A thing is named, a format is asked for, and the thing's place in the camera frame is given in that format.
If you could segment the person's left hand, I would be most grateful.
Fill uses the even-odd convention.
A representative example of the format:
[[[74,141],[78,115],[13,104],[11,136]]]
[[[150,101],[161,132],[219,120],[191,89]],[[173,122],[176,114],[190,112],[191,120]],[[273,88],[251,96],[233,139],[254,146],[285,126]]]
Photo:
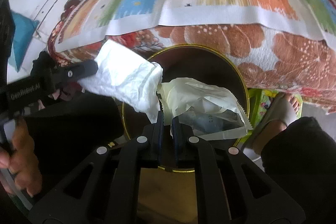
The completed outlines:
[[[26,190],[28,195],[33,197],[41,192],[42,175],[34,154],[34,141],[23,118],[17,120],[12,144],[12,155],[1,150],[1,168],[8,169],[15,175],[14,184],[17,189]]]

